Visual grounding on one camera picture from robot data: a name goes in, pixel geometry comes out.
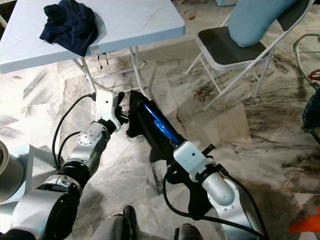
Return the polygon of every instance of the orange object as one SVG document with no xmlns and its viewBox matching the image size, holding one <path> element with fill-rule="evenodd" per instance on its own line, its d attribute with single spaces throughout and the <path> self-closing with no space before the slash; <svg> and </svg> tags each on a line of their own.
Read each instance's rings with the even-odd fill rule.
<svg viewBox="0 0 320 240">
<path fill-rule="evenodd" d="M 319 214 L 308 217 L 307 219 L 294 223 L 289 227 L 290 233 L 313 232 L 320 233 L 320 207 L 317 208 Z"/>
</svg>

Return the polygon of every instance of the folding chair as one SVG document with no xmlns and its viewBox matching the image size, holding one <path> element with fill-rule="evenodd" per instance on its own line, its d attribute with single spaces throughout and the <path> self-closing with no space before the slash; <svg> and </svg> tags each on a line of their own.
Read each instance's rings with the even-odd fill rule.
<svg viewBox="0 0 320 240">
<path fill-rule="evenodd" d="M 187 75 L 200 61 L 219 92 L 219 94 L 208 103 L 203 110 L 205 111 L 211 104 L 224 96 L 249 70 L 252 70 L 254 77 L 258 81 L 253 94 L 253 96 L 256 97 L 277 44 L 305 17 L 312 3 L 313 0 L 297 0 L 277 18 L 283 32 L 268 47 L 265 47 L 261 42 L 250 47 L 238 46 L 231 39 L 228 27 L 226 26 L 231 13 L 220 27 L 198 32 L 195 41 L 199 46 L 201 53 L 196 57 L 185 74 Z M 206 66 L 203 57 L 207 60 L 210 67 L 216 71 L 227 72 L 243 68 L 244 70 L 225 89 L 221 90 Z M 253 70 L 253 67 L 263 62 L 264 68 L 261 76 L 258 77 Z"/>
</svg>

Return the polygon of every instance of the gray chair seat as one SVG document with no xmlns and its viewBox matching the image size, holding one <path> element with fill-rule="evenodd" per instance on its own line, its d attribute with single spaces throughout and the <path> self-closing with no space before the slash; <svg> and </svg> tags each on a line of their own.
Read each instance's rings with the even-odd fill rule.
<svg viewBox="0 0 320 240">
<path fill-rule="evenodd" d="M 213 60 L 221 65 L 253 61 L 266 47 L 257 43 L 251 47 L 240 47 L 230 37 L 227 26 L 206 29 L 198 37 Z"/>
</svg>

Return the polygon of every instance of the navy cloth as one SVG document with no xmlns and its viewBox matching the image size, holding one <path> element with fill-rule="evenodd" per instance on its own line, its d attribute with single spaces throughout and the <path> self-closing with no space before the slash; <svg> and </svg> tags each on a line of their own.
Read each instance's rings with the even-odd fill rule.
<svg viewBox="0 0 320 240">
<path fill-rule="evenodd" d="M 92 9 L 75 0 L 61 0 L 45 6 L 44 13 L 48 19 L 40 39 L 84 57 L 98 35 Z"/>
</svg>

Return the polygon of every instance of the gray marble floor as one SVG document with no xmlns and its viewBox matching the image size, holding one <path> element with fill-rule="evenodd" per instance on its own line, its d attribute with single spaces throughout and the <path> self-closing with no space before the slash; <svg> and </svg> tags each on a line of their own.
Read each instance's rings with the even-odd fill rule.
<svg viewBox="0 0 320 240">
<path fill-rule="evenodd" d="M 204 149 L 216 145 L 211 154 L 235 178 L 251 190 L 272 240 L 320 240 L 319 234 L 290 234 L 290 224 L 316 214 L 320 206 L 320 146 L 301 129 L 301 115 L 313 88 L 302 79 L 296 67 L 293 43 L 303 34 L 319 31 L 320 6 L 314 5 L 307 17 L 278 45 L 262 83 L 260 94 L 252 97 L 256 80 L 248 74 L 226 97 L 207 111 L 202 108 L 217 95 L 205 69 L 199 64 L 189 75 L 184 72 L 199 54 L 195 34 L 218 27 L 232 7 L 217 7 L 214 1 L 176 1 L 186 21 L 186 34 L 141 46 L 141 70 L 145 90 L 156 101 L 168 120 L 185 138 Z M 279 34 L 277 24 L 262 39 L 268 44 Z M 313 49 L 317 42 L 306 44 Z M 93 76 L 130 67 L 128 51 L 102 58 L 88 57 Z M 306 66 L 319 68 L 318 56 L 305 60 Z M 256 66 L 257 73 L 261 66 Z M 217 73 L 223 88 L 239 73 Z M 55 128 L 62 114 L 75 99 L 90 93 L 82 72 L 70 61 L 0 75 L 0 139 L 8 147 L 29 143 L 51 149 Z M 133 72 L 99 78 L 101 89 L 120 92 L 137 87 Z M 129 109 L 126 94 L 122 107 Z M 70 133 L 85 128 L 95 118 L 95 104 L 82 100 L 65 119 L 57 145 Z M 150 163 L 150 146 L 142 136 L 129 138 L 127 125 L 112 135 L 100 167 L 83 191 L 77 218 L 69 240 L 87 240 L 99 223 L 121 212 L 125 205 L 135 206 L 138 223 L 146 239 L 172 239 L 180 224 L 195 224 L 204 239 L 223 240 L 221 227 L 206 221 L 193 221 L 175 215 L 162 196 L 166 163 Z M 75 139 L 66 143 L 66 158 Z M 36 162 L 34 184 L 54 169 Z M 186 211 L 189 192 L 183 185 L 168 186 L 173 205 Z"/>
</svg>

